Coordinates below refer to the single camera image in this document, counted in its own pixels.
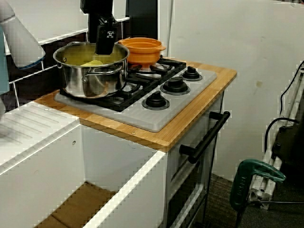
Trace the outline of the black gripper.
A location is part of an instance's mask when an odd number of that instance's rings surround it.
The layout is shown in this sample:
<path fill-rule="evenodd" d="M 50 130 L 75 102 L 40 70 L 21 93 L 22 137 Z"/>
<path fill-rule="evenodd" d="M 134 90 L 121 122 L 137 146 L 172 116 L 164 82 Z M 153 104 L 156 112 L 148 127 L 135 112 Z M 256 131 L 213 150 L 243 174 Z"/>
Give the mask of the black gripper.
<path fill-rule="evenodd" d="M 117 34 L 117 27 L 112 26 L 113 23 L 112 15 L 89 14 L 88 40 L 90 43 L 95 43 L 97 55 L 110 55 L 112 53 Z"/>

